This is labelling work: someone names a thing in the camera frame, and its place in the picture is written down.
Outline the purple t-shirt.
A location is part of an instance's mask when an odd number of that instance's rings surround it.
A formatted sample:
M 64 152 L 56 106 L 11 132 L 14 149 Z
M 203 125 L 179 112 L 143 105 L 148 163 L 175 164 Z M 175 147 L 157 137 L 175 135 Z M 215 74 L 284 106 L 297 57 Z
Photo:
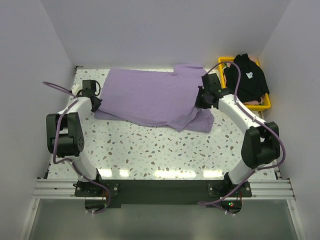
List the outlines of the purple t-shirt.
M 110 69 L 94 117 L 209 133 L 214 116 L 195 106 L 205 73 L 201 65 L 188 64 L 175 65 L 172 72 Z

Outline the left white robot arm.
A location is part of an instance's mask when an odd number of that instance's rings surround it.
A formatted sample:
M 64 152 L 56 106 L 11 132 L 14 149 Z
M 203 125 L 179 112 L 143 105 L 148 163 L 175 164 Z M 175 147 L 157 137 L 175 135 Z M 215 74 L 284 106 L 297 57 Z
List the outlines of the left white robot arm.
M 44 81 L 43 84 L 71 96 L 71 102 L 63 110 L 48 114 L 45 119 L 47 149 L 52 154 L 52 163 L 68 163 L 76 172 L 78 181 L 87 182 L 86 191 L 92 196 L 99 196 L 104 184 L 99 181 L 99 171 L 84 152 L 85 137 L 81 121 L 100 107 L 101 85 L 92 79 L 74 84 L 70 90 L 51 82 Z

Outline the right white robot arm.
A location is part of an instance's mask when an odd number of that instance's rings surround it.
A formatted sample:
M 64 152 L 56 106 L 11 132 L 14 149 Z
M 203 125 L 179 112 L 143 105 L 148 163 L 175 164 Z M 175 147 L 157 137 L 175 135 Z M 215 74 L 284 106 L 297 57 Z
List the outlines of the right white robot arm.
M 280 156 L 279 127 L 265 122 L 241 103 L 234 92 L 222 88 L 218 76 L 204 74 L 198 87 L 195 106 L 202 109 L 215 108 L 226 114 L 243 133 L 241 160 L 226 175 L 223 192 L 230 197 L 240 190 L 240 184 L 260 167 L 270 164 Z

